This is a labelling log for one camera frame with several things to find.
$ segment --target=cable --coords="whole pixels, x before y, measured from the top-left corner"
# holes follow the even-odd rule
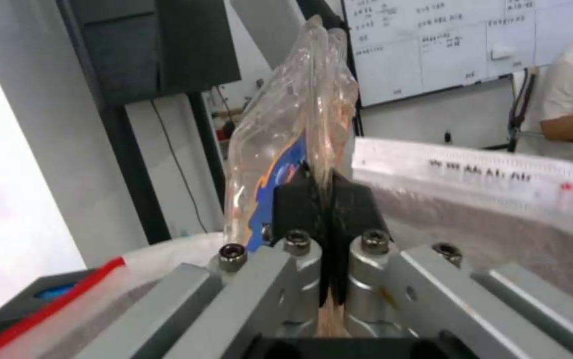
[[[163,118],[160,116],[160,112],[158,112],[158,108],[156,106],[156,103],[153,100],[151,100],[151,106],[154,108],[154,111],[156,112],[156,116],[158,117],[158,121],[160,121],[160,125],[163,128],[163,132],[165,133],[167,144],[169,145],[169,150],[171,151],[171,154],[173,155],[173,161],[175,161],[175,165],[178,167],[178,170],[180,171],[180,175],[182,176],[182,181],[184,182],[184,187],[187,188],[187,191],[189,193],[189,197],[191,197],[191,202],[193,202],[193,209],[195,209],[195,216],[197,217],[197,221],[200,223],[200,227],[202,227],[202,230],[204,230],[204,233],[207,233],[208,230],[206,230],[204,223],[202,223],[202,218],[200,218],[200,211],[198,211],[198,209],[197,209],[197,203],[195,202],[195,198],[193,197],[193,193],[191,193],[191,189],[189,188],[189,182],[187,181],[187,178],[184,176],[184,171],[182,171],[182,166],[180,166],[180,161],[178,161],[178,157],[175,155],[175,151],[173,150],[173,145],[171,144],[171,139],[169,138],[169,133],[166,130],[165,122],[163,121]]]
[[[220,91],[220,86],[216,86],[215,89],[217,90],[218,95],[220,95],[220,100],[222,100],[222,103],[226,107],[226,112],[229,115],[229,121],[235,123],[233,122],[233,116],[231,115],[231,109],[229,108],[229,104],[227,104],[226,100],[224,99],[224,95],[222,95],[222,91]]]

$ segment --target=hex socket bolt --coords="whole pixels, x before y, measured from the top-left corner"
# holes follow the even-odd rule
[[[382,230],[369,229],[362,234],[362,250],[367,254],[381,255],[388,253],[389,242],[390,236]]]
[[[450,243],[437,243],[432,246],[432,249],[446,259],[446,261],[452,263],[453,266],[457,268],[461,267],[461,261],[464,259],[464,255],[459,248]]]
[[[220,248],[219,265],[222,271],[236,273],[247,261],[247,251],[243,245],[229,243]]]
[[[284,250],[291,255],[300,257],[311,252],[311,236],[303,230],[295,229],[286,232]]]

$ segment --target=white wall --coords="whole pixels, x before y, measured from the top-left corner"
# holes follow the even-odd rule
[[[147,245],[52,0],[0,0],[0,83],[85,263]]]
[[[0,86],[0,306],[37,277],[83,268]]]

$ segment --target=transparent plastic bag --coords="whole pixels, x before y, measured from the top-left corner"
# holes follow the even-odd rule
[[[224,236],[262,244],[271,223],[273,189],[306,161],[322,193],[341,160],[357,83],[346,65],[346,35],[318,16],[303,27],[282,66],[251,100],[229,145]]]
[[[400,250],[452,243],[475,270],[517,263],[573,296],[573,163],[358,139],[353,175]]]

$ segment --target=gray wall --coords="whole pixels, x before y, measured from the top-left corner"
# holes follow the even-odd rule
[[[0,83],[88,266],[147,245],[52,0],[0,0]]]

